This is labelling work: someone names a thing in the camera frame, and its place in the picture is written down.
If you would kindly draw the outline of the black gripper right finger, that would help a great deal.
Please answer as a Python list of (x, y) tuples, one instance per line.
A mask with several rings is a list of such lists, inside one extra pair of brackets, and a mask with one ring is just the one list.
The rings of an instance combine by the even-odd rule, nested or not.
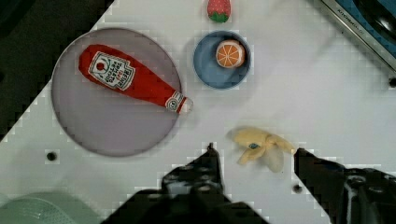
[(396, 224), (393, 175), (374, 168), (346, 168), (303, 148), (293, 158), (294, 173), (332, 224)]

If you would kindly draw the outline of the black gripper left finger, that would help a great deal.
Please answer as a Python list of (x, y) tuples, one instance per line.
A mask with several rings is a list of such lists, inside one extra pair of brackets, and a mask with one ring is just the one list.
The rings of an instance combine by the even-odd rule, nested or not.
[(135, 193), (102, 224), (268, 224), (250, 206), (224, 194), (213, 146), (165, 175), (159, 189)]

